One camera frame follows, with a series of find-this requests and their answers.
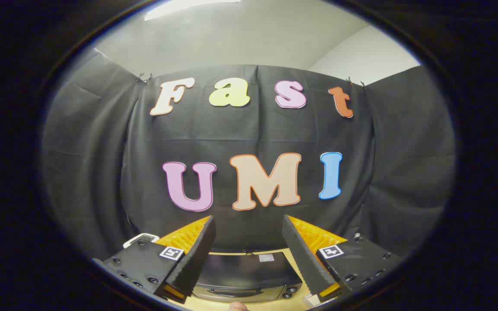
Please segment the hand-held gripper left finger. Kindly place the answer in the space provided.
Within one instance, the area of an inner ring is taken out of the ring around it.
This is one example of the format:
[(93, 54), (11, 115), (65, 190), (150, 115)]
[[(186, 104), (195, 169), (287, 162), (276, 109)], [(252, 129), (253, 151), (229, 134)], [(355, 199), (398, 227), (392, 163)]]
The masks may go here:
[(93, 263), (137, 295), (182, 304), (192, 295), (215, 236), (215, 220), (207, 216), (162, 238), (138, 234), (116, 254)]

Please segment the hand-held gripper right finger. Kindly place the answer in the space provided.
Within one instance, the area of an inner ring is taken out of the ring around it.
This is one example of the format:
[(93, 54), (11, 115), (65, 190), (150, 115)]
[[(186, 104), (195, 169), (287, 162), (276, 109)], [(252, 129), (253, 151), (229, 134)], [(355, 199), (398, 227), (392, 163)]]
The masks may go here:
[(342, 238), (296, 217), (283, 217), (282, 235), (310, 293), (348, 299), (368, 291), (401, 262), (360, 234)]

